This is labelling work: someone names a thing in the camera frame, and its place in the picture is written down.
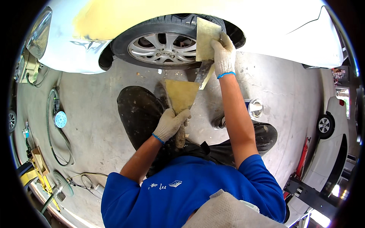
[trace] paint can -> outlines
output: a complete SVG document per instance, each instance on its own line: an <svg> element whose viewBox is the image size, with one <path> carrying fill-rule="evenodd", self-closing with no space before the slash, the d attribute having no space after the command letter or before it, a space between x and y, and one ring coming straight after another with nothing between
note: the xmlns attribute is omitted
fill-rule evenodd
<svg viewBox="0 0 365 228"><path fill-rule="evenodd" d="M245 99L247 111L251 118L258 119L264 113L264 105L260 99Z"/></svg>

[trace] red floor jack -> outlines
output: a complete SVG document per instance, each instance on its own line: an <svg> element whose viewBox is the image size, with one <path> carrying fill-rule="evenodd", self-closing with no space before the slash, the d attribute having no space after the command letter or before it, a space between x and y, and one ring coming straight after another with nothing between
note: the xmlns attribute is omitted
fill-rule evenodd
<svg viewBox="0 0 365 228"><path fill-rule="evenodd" d="M303 147L303 151L301 153L301 157L299 160L299 164L297 169L294 171L294 177L301 180L301 177L303 175L303 171L304 171L304 164L306 162L306 157L307 157L307 153L308 153L308 147L309 144L311 142L311 138L306 137L306 141L304 143L304 147ZM286 199L289 196L288 192L284 192L284 199Z"/></svg>

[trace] dark pants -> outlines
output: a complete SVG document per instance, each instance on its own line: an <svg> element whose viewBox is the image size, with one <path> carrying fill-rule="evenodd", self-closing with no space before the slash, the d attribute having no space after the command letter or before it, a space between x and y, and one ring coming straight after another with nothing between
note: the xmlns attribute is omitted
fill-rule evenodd
<svg viewBox="0 0 365 228"><path fill-rule="evenodd" d="M117 98L117 103L120 120L136 150L151 137L162 113L168 108L165 102L140 86L124 88ZM252 122L255 129L256 147L262 156L275 145L277 131L270 124L254 120ZM160 148L146 176L152 176L162 170L172 159L185 155L235 167L230 140L211 146L205 142L199 146L186 140L184 148L178 149L175 147L174 137L172 137Z"/></svg>

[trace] headlight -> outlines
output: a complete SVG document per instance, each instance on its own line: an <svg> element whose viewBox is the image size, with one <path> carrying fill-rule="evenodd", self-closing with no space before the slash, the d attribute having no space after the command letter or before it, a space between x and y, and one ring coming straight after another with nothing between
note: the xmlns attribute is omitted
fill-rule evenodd
<svg viewBox="0 0 365 228"><path fill-rule="evenodd" d="M30 35L27 37L26 47L37 59L41 59L46 51L51 17L52 9L46 7L35 22Z"/></svg>

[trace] glove's blue cuff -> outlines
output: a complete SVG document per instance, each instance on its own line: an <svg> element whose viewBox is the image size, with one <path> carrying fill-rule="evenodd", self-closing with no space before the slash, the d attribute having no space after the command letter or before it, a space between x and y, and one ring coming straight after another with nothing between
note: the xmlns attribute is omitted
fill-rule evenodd
<svg viewBox="0 0 365 228"><path fill-rule="evenodd" d="M224 74L220 74L220 75L218 75L218 77L217 77L217 79L220 79L221 77L223 77L224 75L226 75L226 74L234 74L234 75L236 75L236 73L235 72L227 72L227 73L224 73Z"/></svg>
<svg viewBox="0 0 365 228"><path fill-rule="evenodd" d="M153 137L155 137L156 139L158 139L162 144L165 144L159 137L157 137L155 134L153 134L152 133L152 135L153 135Z"/></svg>

